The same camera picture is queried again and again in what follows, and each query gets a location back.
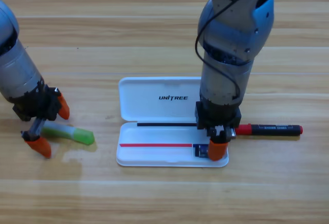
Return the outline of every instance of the red marker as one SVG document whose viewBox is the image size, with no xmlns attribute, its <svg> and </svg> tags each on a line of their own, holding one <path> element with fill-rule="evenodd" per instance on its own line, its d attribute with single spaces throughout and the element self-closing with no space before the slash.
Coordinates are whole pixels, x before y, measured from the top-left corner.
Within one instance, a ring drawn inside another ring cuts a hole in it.
<svg viewBox="0 0 329 224">
<path fill-rule="evenodd" d="M 300 125 L 239 125 L 235 129 L 237 135 L 259 136 L 299 136 L 303 134 Z"/>
</svg>

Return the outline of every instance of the unitree logo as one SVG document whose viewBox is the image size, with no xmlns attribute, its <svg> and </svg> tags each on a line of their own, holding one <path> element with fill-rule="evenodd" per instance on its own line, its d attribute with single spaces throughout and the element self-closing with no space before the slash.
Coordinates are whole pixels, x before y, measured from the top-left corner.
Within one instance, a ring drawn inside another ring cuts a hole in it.
<svg viewBox="0 0 329 224">
<path fill-rule="evenodd" d="M 167 97 L 159 97 L 159 100 L 187 100 L 188 97 L 171 97 L 171 96 L 167 96 Z"/>
</svg>

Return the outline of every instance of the red line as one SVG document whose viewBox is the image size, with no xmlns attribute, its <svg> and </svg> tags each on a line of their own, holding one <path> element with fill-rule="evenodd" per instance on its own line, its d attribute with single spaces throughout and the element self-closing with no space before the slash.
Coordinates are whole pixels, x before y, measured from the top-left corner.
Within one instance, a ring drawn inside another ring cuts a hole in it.
<svg viewBox="0 0 329 224">
<path fill-rule="evenodd" d="M 121 147 L 192 147 L 191 143 L 120 143 Z"/>
</svg>

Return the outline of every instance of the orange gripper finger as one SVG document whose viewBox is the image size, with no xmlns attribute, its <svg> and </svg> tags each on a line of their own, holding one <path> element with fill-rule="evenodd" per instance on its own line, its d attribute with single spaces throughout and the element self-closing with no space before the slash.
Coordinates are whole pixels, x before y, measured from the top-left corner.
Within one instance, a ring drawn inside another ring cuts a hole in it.
<svg viewBox="0 0 329 224">
<path fill-rule="evenodd" d="M 62 107 L 60 109 L 60 111 L 58 112 L 58 114 L 65 120 L 68 120 L 68 118 L 70 117 L 70 108 L 68 107 L 66 100 L 63 97 L 63 94 L 61 94 L 61 96 L 58 97 L 58 100 L 60 101 Z"/>
<path fill-rule="evenodd" d="M 208 146 L 208 157 L 212 161 L 221 160 L 226 153 L 228 143 L 214 143 L 210 140 Z"/>
<path fill-rule="evenodd" d="M 31 149 L 40 153 L 47 159 L 51 157 L 51 147 L 45 138 L 40 137 L 35 141 L 25 141 L 25 142 L 31 147 Z"/>
</svg>

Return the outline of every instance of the small electronic chip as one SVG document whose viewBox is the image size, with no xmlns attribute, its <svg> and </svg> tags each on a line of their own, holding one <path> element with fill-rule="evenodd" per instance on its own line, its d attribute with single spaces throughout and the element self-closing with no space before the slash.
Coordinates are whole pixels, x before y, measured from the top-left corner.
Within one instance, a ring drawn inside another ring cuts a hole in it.
<svg viewBox="0 0 329 224">
<path fill-rule="evenodd" d="M 194 144 L 195 157 L 208 158 L 208 145 L 207 144 Z"/>
</svg>

